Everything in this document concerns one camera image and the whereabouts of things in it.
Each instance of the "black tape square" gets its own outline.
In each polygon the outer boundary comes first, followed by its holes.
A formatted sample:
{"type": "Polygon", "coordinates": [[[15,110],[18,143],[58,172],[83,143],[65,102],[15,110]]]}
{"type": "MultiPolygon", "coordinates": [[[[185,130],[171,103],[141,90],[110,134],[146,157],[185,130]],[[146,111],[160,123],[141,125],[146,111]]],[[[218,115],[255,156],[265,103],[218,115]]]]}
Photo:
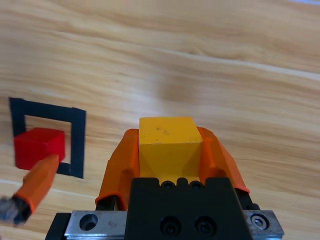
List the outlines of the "black tape square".
{"type": "Polygon", "coordinates": [[[85,110],[74,107],[57,106],[22,98],[9,98],[13,136],[24,133],[26,129],[26,115],[38,118],[52,119],[71,123],[71,156],[70,164],[61,162],[57,174],[84,178],[85,166],[85,110]]]}

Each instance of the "yellow wooden cube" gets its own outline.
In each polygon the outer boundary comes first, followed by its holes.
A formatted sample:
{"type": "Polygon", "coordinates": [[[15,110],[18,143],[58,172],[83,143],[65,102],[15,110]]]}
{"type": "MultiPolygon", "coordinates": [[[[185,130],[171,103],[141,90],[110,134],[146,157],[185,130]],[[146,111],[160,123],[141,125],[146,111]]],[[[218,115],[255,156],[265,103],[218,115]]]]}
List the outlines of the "yellow wooden cube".
{"type": "Polygon", "coordinates": [[[142,178],[199,180],[202,137],[191,117],[143,117],[139,124],[142,178]]]}

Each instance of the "red block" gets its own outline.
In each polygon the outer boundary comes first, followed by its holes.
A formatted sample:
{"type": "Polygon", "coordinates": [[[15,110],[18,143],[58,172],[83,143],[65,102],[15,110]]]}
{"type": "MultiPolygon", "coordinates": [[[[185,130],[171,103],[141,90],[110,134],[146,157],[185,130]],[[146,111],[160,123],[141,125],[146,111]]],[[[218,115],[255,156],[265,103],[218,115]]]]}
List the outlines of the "red block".
{"type": "Polygon", "coordinates": [[[37,162],[57,154],[61,162],[65,156],[65,132],[36,127],[14,138],[15,165],[30,170],[37,162]]]}

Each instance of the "wooden table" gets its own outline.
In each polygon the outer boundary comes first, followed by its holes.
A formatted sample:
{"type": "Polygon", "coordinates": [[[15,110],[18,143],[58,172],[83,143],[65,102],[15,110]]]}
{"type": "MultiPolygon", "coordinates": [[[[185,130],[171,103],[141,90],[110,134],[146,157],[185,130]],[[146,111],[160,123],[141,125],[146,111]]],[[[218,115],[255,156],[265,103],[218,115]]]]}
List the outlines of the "wooden table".
{"type": "Polygon", "coordinates": [[[111,153],[148,116],[193,116],[284,239],[320,239],[320,6],[297,1],[2,0],[0,194],[25,175],[8,97],[87,111],[84,179],[57,175],[27,224],[0,226],[2,240],[44,240],[56,212],[93,210],[111,153]]]}

